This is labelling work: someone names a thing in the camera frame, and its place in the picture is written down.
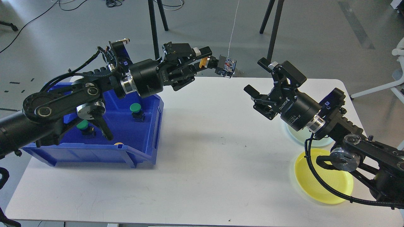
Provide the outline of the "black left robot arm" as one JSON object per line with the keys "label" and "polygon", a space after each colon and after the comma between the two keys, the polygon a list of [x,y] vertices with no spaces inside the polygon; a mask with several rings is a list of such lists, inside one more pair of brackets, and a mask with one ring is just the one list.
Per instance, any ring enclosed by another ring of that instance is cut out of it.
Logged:
{"label": "black left robot arm", "polygon": [[60,75],[44,85],[40,92],[29,95],[22,110],[1,119],[1,159],[30,143],[37,147],[59,145],[65,134],[87,120],[108,141],[114,136],[104,119],[104,94],[113,90],[122,99],[137,92],[141,98],[157,94],[164,86],[179,90],[193,82],[205,66],[196,63],[211,56],[207,47],[192,48],[188,43],[166,43],[165,58],[132,63],[125,49],[129,39],[109,43],[84,63],[87,66],[99,54],[107,68],[79,73],[79,68]]}

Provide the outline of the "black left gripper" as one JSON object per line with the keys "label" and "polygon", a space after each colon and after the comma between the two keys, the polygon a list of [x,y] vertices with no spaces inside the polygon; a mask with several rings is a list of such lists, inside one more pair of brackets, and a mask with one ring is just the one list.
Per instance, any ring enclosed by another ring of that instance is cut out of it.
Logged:
{"label": "black left gripper", "polygon": [[147,59],[129,66],[129,92],[137,92],[141,98],[172,86],[178,91],[193,82],[196,68],[192,63],[211,56],[209,46],[192,48],[188,43],[163,44],[164,59]]}

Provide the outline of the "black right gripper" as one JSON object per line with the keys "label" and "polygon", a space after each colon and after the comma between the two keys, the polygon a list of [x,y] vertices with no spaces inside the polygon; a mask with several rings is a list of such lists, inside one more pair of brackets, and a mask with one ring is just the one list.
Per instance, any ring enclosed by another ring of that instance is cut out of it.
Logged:
{"label": "black right gripper", "polygon": [[271,74],[274,88],[270,94],[263,95],[251,85],[244,87],[254,102],[254,109],[269,120],[279,114],[296,131],[305,128],[321,109],[318,102],[298,90],[306,82],[306,76],[289,61],[278,63],[261,58],[257,63]]}

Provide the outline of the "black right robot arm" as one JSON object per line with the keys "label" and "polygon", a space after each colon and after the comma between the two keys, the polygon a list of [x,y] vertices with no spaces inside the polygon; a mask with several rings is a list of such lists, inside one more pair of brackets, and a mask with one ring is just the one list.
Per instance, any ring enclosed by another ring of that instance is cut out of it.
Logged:
{"label": "black right robot arm", "polygon": [[[316,102],[299,91],[307,78],[289,61],[279,64],[261,58],[257,63],[271,74],[274,87],[267,95],[250,85],[244,91],[254,101],[254,109],[269,120],[279,114],[294,130],[307,128],[311,132],[305,141],[305,158],[320,185],[351,203],[403,209],[403,151],[363,135],[362,128],[345,118],[342,90],[335,88],[321,102]],[[320,178],[312,164],[310,148],[313,140],[325,137],[332,138],[335,144],[329,155],[316,158],[316,164],[327,170],[349,172],[369,188],[374,201],[348,196]]]}

